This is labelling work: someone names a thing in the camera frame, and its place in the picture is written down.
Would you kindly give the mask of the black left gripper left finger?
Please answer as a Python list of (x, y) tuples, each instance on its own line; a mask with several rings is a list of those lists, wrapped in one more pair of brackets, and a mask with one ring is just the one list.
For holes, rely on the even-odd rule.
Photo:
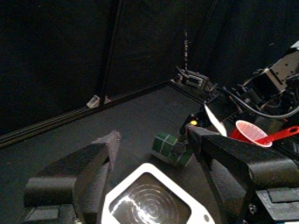
[(119, 141), (112, 131), (30, 178), (23, 224), (100, 224)]

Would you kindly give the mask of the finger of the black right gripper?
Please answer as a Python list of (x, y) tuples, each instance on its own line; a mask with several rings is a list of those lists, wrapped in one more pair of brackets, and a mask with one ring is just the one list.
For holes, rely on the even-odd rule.
[(202, 127), (205, 124), (205, 122), (201, 120), (199, 116), (197, 114), (190, 114), (183, 122), (183, 125), (180, 127), (180, 130), (179, 130), (179, 134), (180, 134), (180, 137), (179, 137), (179, 142), (183, 143), (187, 139), (187, 134), (186, 134), (186, 131), (187, 131), (187, 127), (189, 126), (195, 126), (195, 127)]

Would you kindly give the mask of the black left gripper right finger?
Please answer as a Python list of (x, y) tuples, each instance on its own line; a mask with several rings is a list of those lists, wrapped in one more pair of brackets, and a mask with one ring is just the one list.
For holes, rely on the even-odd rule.
[(186, 128), (225, 224), (299, 224), (299, 163), (279, 151)]

